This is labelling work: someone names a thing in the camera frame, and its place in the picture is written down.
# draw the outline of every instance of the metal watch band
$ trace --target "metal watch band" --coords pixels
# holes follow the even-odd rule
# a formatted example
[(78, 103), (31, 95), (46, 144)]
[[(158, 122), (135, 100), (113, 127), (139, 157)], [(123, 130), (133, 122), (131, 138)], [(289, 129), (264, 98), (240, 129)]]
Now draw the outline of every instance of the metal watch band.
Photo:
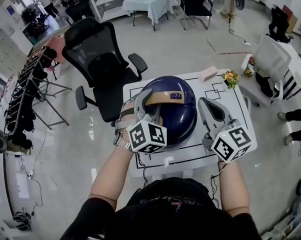
[(115, 146), (120, 146), (128, 151), (132, 151), (131, 143), (123, 139), (121, 135), (118, 136)]

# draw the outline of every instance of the chair armrest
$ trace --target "chair armrest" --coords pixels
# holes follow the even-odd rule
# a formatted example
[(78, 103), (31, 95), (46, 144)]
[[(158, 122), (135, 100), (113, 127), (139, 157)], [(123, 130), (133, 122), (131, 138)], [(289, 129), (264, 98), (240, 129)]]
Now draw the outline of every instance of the chair armrest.
[(128, 59), (136, 67), (138, 78), (142, 80), (142, 73), (148, 69), (146, 62), (136, 53), (132, 53), (131, 55), (128, 55)]
[(87, 108), (87, 102), (85, 99), (84, 88), (82, 86), (78, 87), (75, 91), (76, 103), (79, 110), (84, 110)]
[(207, 0), (210, 3), (210, 10), (212, 10), (213, 2), (211, 0)]
[(279, 95), (277, 97), (273, 97), (272, 100), (279, 100), (279, 101), (281, 101), (283, 99), (283, 95), (284, 95), (283, 80), (279, 80), (278, 84), (279, 84)]
[(241, 67), (240, 67), (240, 69), (241, 69), (242, 71), (245, 71), (245, 70), (246, 70), (247, 65), (248, 65), (248, 63), (249, 63), (249, 60), (250, 60), (250, 57), (252, 57), (252, 55), (253, 55), (253, 54), (247, 54), (247, 55), (246, 55), (244, 61), (243, 61), (242, 64), (241, 64)]

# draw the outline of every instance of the wristwatch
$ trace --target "wristwatch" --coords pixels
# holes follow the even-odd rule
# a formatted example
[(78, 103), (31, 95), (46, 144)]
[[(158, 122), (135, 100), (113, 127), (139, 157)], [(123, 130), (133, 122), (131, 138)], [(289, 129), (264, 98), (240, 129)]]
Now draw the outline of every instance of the wristwatch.
[(120, 146), (128, 151), (133, 151), (131, 143), (123, 138), (123, 133), (121, 131), (116, 134), (113, 144), (115, 146)]

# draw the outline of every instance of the black shirt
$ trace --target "black shirt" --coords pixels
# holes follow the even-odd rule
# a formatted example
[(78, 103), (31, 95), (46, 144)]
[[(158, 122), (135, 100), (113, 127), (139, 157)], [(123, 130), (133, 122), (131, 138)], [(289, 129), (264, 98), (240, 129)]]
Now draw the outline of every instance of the black shirt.
[(106, 240), (261, 239), (250, 214), (231, 217), (215, 207), (205, 186), (182, 178), (154, 181), (116, 212), (103, 199), (88, 199), (61, 240), (100, 234)]

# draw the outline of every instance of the black chair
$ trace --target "black chair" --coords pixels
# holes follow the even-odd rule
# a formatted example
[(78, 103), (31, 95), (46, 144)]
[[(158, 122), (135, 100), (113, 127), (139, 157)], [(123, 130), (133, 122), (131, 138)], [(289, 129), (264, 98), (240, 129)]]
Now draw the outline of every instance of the black chair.
[(277, 42), (286, 43), (288, 44), (291, 39), (294, 39), (292, 35), (286, 36), (286, 30), (289, 27), (289, 21), (287, 14), (280, 9), (278, 6), (274, 6), (271, 9), (271, 17), (272, 21), (271, 24), (269, 24), (269, 34), (266, 34), (267, 36), (270, 36), (272, 39), (274, 39)]
[[(180, 24), (184, 30), (186, 30), (186, 20), (191, 20), (195, 25), (196, 23), (194, 20), (199, 20), (207, 30), (209, 29), (213, 3), (211, 0), (207, 0), (210, 3), (210, 10), (208, 10), (203, 5), (204, 1), (205, 0), (180, 0), (180, 7), (184, 11), (184, 18), (180, 19)], [(196, 18), (196, 16), (209, 16), (208, 26), (206, 26), (200, 18)]]
[(74, 4), (66, 8), (65, 13), (71, 17), (74, 23), (82, 20), (83, 15), (85, 15), (86, 18), (94, 17), (94, 13), (90, 7), (90, 0), (71, 0), (70, 2), (74, 2)]
[(64, 38), (62, 55), (86, 78), (96, 100), (86, 97), (80, 86), (76, 90), (78, 108), (83, 110), (90, 103), (98, 106), (105, 122), (117, 120), (123, 105), (123, 86), (142, 80), (142, 72), (148, 68), (145, 61), (135, 53), (128, 56), (137, 69), (136, 76), (121, 55), (110, 22), (82, 19), (65, 32)]

